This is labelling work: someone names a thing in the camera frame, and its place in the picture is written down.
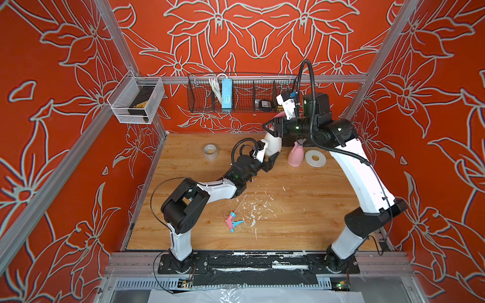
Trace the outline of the pink spray bottle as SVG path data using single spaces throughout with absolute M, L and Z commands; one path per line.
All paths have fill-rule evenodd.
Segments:
M 287 162 L 291 167 L 299 167 L 304 160 L 304 148 L 298 141 L 294 142 L 294 147 L 290 151 Z

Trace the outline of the white spray bottle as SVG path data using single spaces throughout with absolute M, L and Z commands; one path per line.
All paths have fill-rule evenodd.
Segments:
M 282 149 L 282 138 L 275 137 L 269 132 L 266 132 L 264 140 L 267 141 L 267 147 L 265 150 L 265 155 L 271 157 L 272 155 L 279 153 Z

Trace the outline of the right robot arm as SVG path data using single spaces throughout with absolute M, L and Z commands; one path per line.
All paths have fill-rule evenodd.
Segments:
M 332 273 L 340 273 L 351 261 L 357 249 L 373 232 L 393 222 L 407 209 L 401 199 L 384 186 L 362 147 L 362 141 L 346 119 L 334 120 L 328 95 L 307 95 L 303 100 L 303 116 L 296 111 L 294 92 L 276 97 L 283 112 L 263 124 L 266 131 L 265 149 L 268 156 L 281 150 L 282 140 L 291 137 L 328 151 L 340 165 L 359 201 L 359 207 L 344 217 L 345 227 L 327 248 L 324 266 Z

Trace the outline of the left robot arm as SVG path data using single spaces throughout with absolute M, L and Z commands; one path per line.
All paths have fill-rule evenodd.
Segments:
M 273 169 L 281 149 L 280 140 L 244 138 L 232 148 L 231 167 L 220 179 L 199 183 L 185 178 L 169 195 L 160 210 L 170 230 L 169 256 L 179 271 L 186 271 L 191 265 L 191 230 L 206 205 L 239 197 L 261 170 Z

